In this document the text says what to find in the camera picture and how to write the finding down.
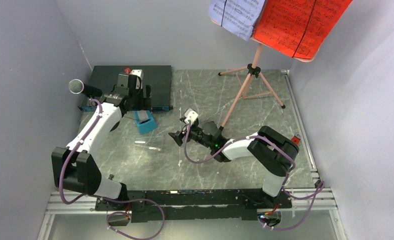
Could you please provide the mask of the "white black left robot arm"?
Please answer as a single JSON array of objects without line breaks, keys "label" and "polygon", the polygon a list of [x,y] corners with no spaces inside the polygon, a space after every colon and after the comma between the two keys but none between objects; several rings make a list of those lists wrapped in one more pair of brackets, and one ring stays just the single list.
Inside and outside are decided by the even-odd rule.
[{"label": "white black left robot arm", "polygon": [[68,83],[71,93],[88,97],[96,110],[66,147],[56,147],[51,154],[54,183],[65,204],[73,203],[64,196],[64,191],[69,190],[81,196],[109,199],[109,204],[116,210],[128,205],[127,186],[104,178],[93,156],[127,112],[151,110],[151,86],[143,84],[143,75],[141,69],[120,73],[117,84],[109,93],[103,93],[101,89],[79,79]]}]

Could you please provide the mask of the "blue sheet music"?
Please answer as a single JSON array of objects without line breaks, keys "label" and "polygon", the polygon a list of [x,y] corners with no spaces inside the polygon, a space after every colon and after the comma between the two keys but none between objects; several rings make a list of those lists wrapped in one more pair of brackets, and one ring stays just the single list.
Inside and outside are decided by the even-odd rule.
[{"label": "blue sheet music", "polygon": [[265,0],[211,0],[208,15],[225,30],[248,41],[265,4]]}]

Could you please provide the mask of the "red handled tool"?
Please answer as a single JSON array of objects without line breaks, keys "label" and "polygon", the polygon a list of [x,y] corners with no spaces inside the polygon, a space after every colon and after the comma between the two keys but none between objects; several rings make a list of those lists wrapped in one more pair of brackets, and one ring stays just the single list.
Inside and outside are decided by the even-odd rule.
[{"label": "red handled tool", "polygon": [[293,138],[291,139],[291,141],[296,144],[299,145],[299,143],[301,142],[301,135],[300,134],[296,134],[293,136]]}]

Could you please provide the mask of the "blue metronome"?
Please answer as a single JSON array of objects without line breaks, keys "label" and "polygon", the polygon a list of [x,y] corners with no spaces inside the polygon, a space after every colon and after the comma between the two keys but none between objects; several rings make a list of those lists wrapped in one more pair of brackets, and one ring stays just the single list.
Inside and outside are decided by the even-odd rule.
[{"label": "blue metronome", "polygon": [[138,132],[141,135],[150,133],[158,127],[158,124],[149,110],[133,111],[133,115]]}]

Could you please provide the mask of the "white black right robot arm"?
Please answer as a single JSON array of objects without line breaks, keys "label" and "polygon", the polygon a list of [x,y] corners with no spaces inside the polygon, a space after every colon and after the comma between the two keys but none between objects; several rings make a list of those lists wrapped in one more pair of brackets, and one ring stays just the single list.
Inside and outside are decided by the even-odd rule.
[{"label": "white black right robot arm", "polygon": [[175,143],[184,147],[193,140],[210,149],[210,158],[220,163],[254,157],[267,170],[260,194],[261,203],[272,208],[280,201],[280,191],[289,172],[295,167],[295,158],[299,153],[298,144],[269,126],[262,126],[257,132],[239,138],[226,138],[214,121],[207,121],[199,126],[196,120],[186,124],[182,130],[170,132]]}]

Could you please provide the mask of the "clear plastic metronome cover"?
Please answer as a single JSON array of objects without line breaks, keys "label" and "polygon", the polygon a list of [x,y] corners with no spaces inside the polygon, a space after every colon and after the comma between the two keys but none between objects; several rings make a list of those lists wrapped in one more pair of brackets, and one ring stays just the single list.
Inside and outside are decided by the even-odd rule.
[{"label": "clear plastic metronome cover", "polygon": [[165,144],[165,137],[161,135],[141,136],[135,138],[133,143],[139,148],[152,151],[162,151]]}]

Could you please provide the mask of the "aluminium frame rail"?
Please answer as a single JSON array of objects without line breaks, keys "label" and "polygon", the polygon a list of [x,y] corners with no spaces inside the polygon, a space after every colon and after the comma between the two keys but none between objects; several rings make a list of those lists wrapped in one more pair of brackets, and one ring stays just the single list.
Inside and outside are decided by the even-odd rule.
[{"label": "aluminium frame rail", "polygon": [[332,227],[347,238],[332,190],[308,151],[285,70],[251,80],[254,99],[224,116],[244,72],[170,73],[170,111],[154,112],[158,127],[140,137],[134,114],[109,100],[103,118],[68,166],[65,205],[50,197],[50,213],[129,211],[131,223],[169,220],[263,219],[267,229],[295,239]]}]

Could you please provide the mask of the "red sheet music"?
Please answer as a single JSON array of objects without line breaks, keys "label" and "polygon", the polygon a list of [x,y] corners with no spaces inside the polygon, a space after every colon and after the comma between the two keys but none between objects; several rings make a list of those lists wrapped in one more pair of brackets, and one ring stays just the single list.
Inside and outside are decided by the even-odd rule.
[{"label": "red sheet music", "polygon": [[302,62],[312,61],[352,0],[269,0],[253,38]]}]

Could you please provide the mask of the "black microphone on round stand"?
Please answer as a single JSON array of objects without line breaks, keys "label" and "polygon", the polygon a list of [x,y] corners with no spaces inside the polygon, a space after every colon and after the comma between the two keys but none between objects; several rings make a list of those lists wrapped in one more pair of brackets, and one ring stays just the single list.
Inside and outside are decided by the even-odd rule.
[{"label": "black microphone on round stand", "polygon": [[85,84],[80,79],[72,79],[68,83],[68,89],[72,94],[84,94],[88,98],[99,98],[103,95],[101,89]]}]

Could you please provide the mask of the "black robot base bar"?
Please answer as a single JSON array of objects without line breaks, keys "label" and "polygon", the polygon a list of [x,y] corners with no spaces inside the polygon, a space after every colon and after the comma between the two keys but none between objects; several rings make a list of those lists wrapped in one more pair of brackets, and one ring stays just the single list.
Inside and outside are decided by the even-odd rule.
[{"label": "black robot base bar", "polygon": [[131,204],[97,200],[98,212],[131,211],[132,223],[165,220],[241,219],[252,221],[259,214],[291,209],[292,202],[284,193],[270,197],[260,188],[130,190]]}]

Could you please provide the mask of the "black blue network switch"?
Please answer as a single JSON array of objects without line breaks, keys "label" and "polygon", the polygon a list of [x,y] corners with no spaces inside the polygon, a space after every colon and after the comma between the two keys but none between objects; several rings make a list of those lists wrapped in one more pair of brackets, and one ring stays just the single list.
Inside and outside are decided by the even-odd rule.
[{"label": "black blue network switch", "polygon": [[171,65],[95,65],[86,83],[101,89],[103,93],[111,92],[118,82],[118,75],[126,69],[143,71],[143,84],[151,86],[151,105],[155,112],[168,112],[173,109]]}]

